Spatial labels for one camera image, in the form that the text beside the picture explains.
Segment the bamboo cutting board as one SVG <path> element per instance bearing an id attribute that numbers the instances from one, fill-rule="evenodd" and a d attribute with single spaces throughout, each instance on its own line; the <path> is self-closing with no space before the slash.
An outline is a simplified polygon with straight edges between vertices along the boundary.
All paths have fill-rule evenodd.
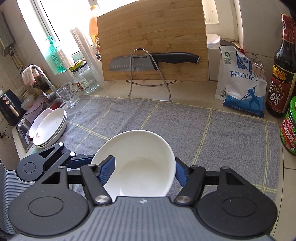
<path id="1" fill-rule="evenodd" d="M 150 53 L 186 52 L 197 64 L 159 63 L 166 80 L 207 82 L 208 48 L 201 1 L 136 1 L 97 18 L 104 80 L 127 80 L 130 73 L 109 71 L 111 61 L 137 48 Z M 156 74 L 136 71 L 133 74 Z"/>

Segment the dark vinegar bottle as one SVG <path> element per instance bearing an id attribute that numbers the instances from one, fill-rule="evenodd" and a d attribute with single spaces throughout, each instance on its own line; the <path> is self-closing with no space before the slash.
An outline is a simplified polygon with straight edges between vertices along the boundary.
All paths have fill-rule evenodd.
<path id="1" fill-rule="evenodd" d="M 281 22 L 281 46 L 274 55 L 266 98 L 266 109 L 275 117 L 286 112 L 295 88 L 295 22 L 286 14 L 281 15 Z"/>

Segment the orange oil bottle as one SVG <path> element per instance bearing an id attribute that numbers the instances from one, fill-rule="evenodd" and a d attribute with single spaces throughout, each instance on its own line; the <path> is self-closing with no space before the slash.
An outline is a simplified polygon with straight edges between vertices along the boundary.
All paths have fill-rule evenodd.
<path id="1" fill-rule="evenodd" d="M 97 4 L 90 7 L 91 18 L 89 20 L 89 35 L 93 45 L 96 47 L 97 53 L 100 55 L 99 34 L 97 18 L 99 16 L 99 6 Z"/>

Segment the glass mug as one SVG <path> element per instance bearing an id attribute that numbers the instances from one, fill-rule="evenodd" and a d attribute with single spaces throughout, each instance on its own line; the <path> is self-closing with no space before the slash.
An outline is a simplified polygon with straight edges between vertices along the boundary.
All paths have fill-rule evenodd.
<path id="1" fill-rule="evenodd" d="M 63 84 L 57 91 L 56 94 L 62 98 L 69 108 L 72 108 L 77 105 L 79 102 L 78 92 L 75 90 L 71 82 Z"/>

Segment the steel sink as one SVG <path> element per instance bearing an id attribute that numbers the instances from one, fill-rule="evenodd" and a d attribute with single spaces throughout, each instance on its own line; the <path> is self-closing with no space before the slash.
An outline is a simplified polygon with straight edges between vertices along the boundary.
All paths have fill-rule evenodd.
<path id="1" fill-rule="evenodd" d="M 57 108 L 61 108 L 64 106 L 65 103 L 62 101 L 61 98 L 56 98 L 51 102 L 45 102 L 41 104 L 41 106 L 34 111 L 33 119 L 28 120 L 25 116 L 22 117 L 22 119 L 18 122 L 16 125 L 16 132 L 18 133 L 18 137 L 20 138 L 20 142 L 23 146 L 23 149 L 25 153 L 28 152 L 28 150 L 31 148 L 33 144 L 33 139 L 29 137 L 29 129 L 32 126 L 34 120 L 47 108 L 51 108 L 52 110 L 55 110 Z"/>

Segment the black handled santoku knife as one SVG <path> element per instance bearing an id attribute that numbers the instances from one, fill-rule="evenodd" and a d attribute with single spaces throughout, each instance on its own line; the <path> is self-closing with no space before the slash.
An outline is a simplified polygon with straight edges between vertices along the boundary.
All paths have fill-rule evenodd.
<path id="1" fill-rule="evenodd" d="M 157 71 L 158 63 L 194 63 L 197 64 L 200 57 L 195 54 L 185 52 L 173 52 L 173 53 L 153 53 L 143 55 L 122 56 L 114 58 L 109 64 L 109 71 Z"/>

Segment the glass jar with lid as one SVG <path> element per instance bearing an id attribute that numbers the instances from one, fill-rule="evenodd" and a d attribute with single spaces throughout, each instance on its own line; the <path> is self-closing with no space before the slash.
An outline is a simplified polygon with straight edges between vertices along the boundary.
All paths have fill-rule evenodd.
<path id="1" fill-rule="evenodd" d="M 81 94 L 91 94 L 99 87 L 98 82 L 85 60 L 75 62 L 69 70 L 72 72 L 73 82 Z"/>

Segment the grey checked dish towel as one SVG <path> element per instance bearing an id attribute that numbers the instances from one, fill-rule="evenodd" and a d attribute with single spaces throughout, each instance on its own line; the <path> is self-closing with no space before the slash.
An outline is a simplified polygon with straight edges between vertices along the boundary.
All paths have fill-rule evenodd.
<path id="1" fill-rule="evenodd" d="M 151 131 L 187 165 L 209 171 L 228 166 L 276 199 L 280 146 L 278 126 L 272 121 L 159 100 L 104 96 L 81 97 L 67 114 L 60 141 L 77 154 L 95 154 L 119 133 Z"/>

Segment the white floral plate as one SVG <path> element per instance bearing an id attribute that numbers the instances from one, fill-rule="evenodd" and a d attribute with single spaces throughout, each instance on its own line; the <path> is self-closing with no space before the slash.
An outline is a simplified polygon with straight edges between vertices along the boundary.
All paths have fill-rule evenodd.
<path id="1" fill-rule="evenodd" d="M 34 136 L 37 133 L 37 128 L 40 125 L 40 123 L 43 121 L 43 119 L 52 112 L 53 110 L 50 108 L 45 109 L 37 118 L 34 120 L 33 124 L 31 125 L 29 129 L 29 137 L 34 138 Z"/>
<path id="2" fill-rule="evenodd" d="M 41 121 L 33 138 L 33 144 L 39 148 L 54 144 L 62 136 L 66 126 L 67 113 L 65 109 L 55 109 Z"/>

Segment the blue white salt bag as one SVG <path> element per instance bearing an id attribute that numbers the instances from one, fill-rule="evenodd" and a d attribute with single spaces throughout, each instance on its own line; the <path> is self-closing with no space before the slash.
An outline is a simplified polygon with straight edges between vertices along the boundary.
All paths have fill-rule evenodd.
<path id="1" fill-rule="evenodd" d="M 223 106 L 264 117 L 266 80 L 253 72 L 250 60 L 233 46 L 220 46 L 215 98 Z"/>

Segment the plain white bowl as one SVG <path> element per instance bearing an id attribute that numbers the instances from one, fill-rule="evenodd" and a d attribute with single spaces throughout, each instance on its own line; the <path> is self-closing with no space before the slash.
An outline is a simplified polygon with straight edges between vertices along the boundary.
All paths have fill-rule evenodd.
<path id="1" fill-rule="evenodd" d="M 156 133 L 133 130 L 108 140 L 95 154 L 93 164 L 109 155 L 115 169 L 104 188 L 115 200 L 119 196 L 159 197 L 170 191 L 176 173 L 175 155 Z"/>

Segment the clear plastic cup stack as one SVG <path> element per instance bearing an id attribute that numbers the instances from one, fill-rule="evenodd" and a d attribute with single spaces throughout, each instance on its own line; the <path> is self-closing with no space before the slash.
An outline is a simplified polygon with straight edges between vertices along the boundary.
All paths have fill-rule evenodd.
<path id="1" fill-rule="evenodd" d="M 105 89 L 101 60 L 97 59 L 90 43 L 78 27 L 71 29 L 70 32 L 76 41 L 81 54 L 90 67 L 97 83 L 99 84 L 99 87 L 101 89 Z"/>

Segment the green soap dispenser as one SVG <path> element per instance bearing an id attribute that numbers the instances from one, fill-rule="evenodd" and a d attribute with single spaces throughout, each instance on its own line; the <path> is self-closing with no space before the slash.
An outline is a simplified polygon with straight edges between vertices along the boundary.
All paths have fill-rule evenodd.
<path id="1" fill-rule="evenodd" d="M 61 60 L 59 59 L 58 55 L 57 55 L 57 48 L 55 46 L 55 41 L 53 39 L 52 36 L 49 36 L 46 40 L 49 41 L 49 54 L 51 56 L 51 58 L 53 59 L 57 69 L 58 69 L 58 72 L 61 73 L 61 72 L 64 72 L 66 69 L 65 67 L 63 66 Z"/>

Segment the steel faucet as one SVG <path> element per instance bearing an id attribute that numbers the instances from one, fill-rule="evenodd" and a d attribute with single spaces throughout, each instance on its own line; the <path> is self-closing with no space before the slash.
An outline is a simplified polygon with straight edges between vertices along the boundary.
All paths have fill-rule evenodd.
<path id="1" fill-rule="evenodd" d="M 57 89 L 55 85 L 39 66 L 31 64 L 22 71 L 21 75 L 23 85 L 38 88 L 48 100 L 56 98 Z"/>

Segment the green lidded sauce jar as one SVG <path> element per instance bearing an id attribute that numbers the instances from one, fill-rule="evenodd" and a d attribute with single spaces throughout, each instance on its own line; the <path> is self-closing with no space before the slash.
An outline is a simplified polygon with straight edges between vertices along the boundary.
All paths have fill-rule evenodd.
<path id="1" fill-rule="evenodd" d="M 296 151 L 295 101 L 296 101 L 296 96 L 294 96 L 291 99 L 287 114 L 285 115 L 280 127 L 281 141 L 285 145 L 285 147 L 294 155 Z"/>

